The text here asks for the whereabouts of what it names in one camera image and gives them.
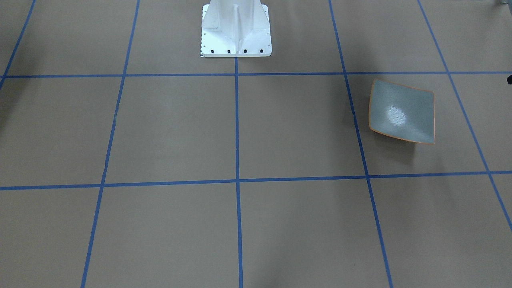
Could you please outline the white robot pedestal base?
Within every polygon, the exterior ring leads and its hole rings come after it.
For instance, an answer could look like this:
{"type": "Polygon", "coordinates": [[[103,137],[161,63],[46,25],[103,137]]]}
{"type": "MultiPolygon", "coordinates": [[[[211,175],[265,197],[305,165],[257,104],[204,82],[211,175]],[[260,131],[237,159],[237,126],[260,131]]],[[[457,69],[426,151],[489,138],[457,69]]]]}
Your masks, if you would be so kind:
{"type": "Polygon", "coordinates": [[[269,9],[259,0],[211,0],[202,7],[201,57],[269,57],[269,9]]]}

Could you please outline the grey square plate orange rim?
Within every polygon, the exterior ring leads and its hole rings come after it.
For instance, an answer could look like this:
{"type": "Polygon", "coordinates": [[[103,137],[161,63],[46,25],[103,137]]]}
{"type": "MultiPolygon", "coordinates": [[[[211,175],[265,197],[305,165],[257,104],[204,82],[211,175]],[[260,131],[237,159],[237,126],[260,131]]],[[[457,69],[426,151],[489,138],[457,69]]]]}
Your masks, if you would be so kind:
{"type": "Polygon", "coordinates": [[[436,142],[435,93],[375,78],[369,97],[369,128],[418,144],[436,142]]]}

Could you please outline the brown paper table cover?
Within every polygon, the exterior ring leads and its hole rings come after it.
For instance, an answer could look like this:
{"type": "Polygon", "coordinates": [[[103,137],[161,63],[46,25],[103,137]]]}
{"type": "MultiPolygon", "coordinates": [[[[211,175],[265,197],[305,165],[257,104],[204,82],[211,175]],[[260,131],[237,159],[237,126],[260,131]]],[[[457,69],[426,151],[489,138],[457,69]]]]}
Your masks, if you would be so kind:
{"type": "Polygon", "coordinates": [[[510,288],[507,5],[264,3],[271,56],[206,58],[206,0],[2,0],[2,288],[510,288]]]}

